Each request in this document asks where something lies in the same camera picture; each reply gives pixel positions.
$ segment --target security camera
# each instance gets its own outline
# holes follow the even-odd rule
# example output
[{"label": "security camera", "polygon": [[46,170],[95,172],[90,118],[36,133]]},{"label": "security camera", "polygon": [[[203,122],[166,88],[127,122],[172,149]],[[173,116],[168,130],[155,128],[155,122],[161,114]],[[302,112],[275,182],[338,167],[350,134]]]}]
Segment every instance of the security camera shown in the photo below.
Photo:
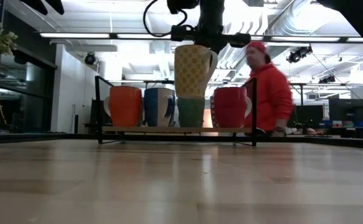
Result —
[{"label": "security camera", "polygon": [[86,58],[84,59],[84,62],[87,65],[94,65],[97,62],[97,58],[95,57],[95,53],[94,52],[89,52],[87,53]]}]

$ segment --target ceiling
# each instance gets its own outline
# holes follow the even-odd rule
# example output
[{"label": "ceiling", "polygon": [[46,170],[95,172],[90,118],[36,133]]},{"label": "ceiling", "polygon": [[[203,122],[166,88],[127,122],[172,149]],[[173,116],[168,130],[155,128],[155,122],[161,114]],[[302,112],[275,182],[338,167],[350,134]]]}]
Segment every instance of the ceiling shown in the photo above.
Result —
[{"label": "ceiling", "polygon": [[[343,16],[331,9],[326,9],[310,0],[295,0],[282,16],[279,13],[291,0],[268,0],[274,4],[265,7],[248,7],[243,0],[225,0],[225,33],[245,32],[264,34],[268,29],[282,26],[281,23],[294,25],[295,31],[304,35],[359,36]],[[146,33],[143,25],[143,11],[150,0],[62,0],[65,14],[59,15],[48,4],[47,16],[33,11],[19,0],[7,0],[6,9],[26,21],[39,32],[123,32]],[[195,26],[199,20],[199,8],[186,11],[186,24]],[[159,0],[148,13],[148,27],[154,33],[169,32],[173,24],[182,20],[182,15],[171,15],[166,0]],[[268,29],[273,35],[280,35],[279,30]],[[173,50],[176,46],[191,42],[164,42],[164,55],[155,54],[153,40],[53,40],[65,44],[69,52],[80,58],[91,49],[111,49],[116,52],[97,52],[101,60],[111,60],[116,54],[121,57],[123,75],[126,79],[157,79],[163,75],[163,68],[174,69]],[[268,45],[274,64],[294,82],[310,82],[316,75],[327,71],[337,76],[346,77],[352,66],[363,61],[363,44],[312,44],[313,54],[298,63],[288,63],[286,57],[297,46],[282,44]],[[227,76],[235,82],[244,82],[250,69],[246,66],[243,49],[227,46],[219,53],[218,70],[212,81],[223,80]]]}]

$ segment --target metal rack frame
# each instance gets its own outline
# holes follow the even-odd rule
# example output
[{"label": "metal rack frame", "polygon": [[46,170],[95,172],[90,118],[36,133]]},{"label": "metal rack frame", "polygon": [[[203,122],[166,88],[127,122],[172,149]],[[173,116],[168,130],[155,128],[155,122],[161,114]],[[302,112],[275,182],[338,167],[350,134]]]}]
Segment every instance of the metal rack frame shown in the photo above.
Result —
[{"label": "metal rack frame", "polygon": [[[106,85],[109,85],[113,87],[109,81],[105,80],[104,78],[100,76],[95,77],[95,97],[97,102],[101,102],[101,95],[100,95],[100,82],[105,83]],[[178,135],[178,136],[171,136],[171,135],[165,135],[165,134],[158,134],[158,135],[135,135],[135,134],[128,134],[124,131],[116,131],[113,134],[104,134],[103,133],[103,126],[102,123],[102,108],[101,104],[97,103],[96,110],[97,110],[97,140],[99,144],[109,143],[104,142],[104,140],[111,140],[113,141],[197,141],[197,142],[251,142],[251,146],[257,145],[257,80],[256,78],[253,78],[249,81],[252,83],[252,131],[251,136],[237,136],[236,133],[233,134],[233,136],[189,136],[190,133],[184,133],[184,135]],[[202,129],[197,128],[197,131],[195,133],[200,133]],[[214,129],[213,131],[221,132],[221,128]],[[133,131],[134,133],[144,133],[143,131]]]}]

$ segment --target black cable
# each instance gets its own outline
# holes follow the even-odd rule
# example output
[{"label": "black cable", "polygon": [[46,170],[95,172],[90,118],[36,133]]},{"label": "black cable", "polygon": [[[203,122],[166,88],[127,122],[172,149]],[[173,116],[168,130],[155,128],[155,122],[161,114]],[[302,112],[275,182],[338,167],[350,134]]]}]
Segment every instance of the black cable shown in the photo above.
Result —
[{"label": "black cable", "polygon": [[[153,4],[155,4],[156,2],[157,2],[158,0],[153,0],[153,1],[151,1],[147,6],[146,6],[146,8],[145,8],[145,10],[144,10],[144,14],[143,14],[143,23],[144,23],[144,27],[145,27],[145,29],[146,29],[146,31],[148,32],[148,34],[149,35],[151,35],[151,36],[154,36],[154,37],[165,37],[165,36],[167,36],[167,35],[169,35],[171,32],[167,32],[167,33],[165,33],[165,34],[154,34],[154,33],[152,33],[149,29],[148,29],[148,26],[146,25],[146,15],[147,15],[147,13],[148,13],[148,10],[149,10],[149,8],[153,5]],[[176,26],[181,26],[183,23],[185,23],[186,21],[187,21],[187,19],[188,19],[188,15],[187,15],[187,13],[184,11],[184,10],[182,10],[182,9],[180,9],[180,12],[182,12],[183,13],[183,15],[184,15],[184,19],[180,22],[180,23],[178,23]],[[184,25],[184,26],[186,26],[186,27],[188,27],[188,28],[190,28],[190,29],[194,29],[192,26],[190,26],[190,25]]]}]

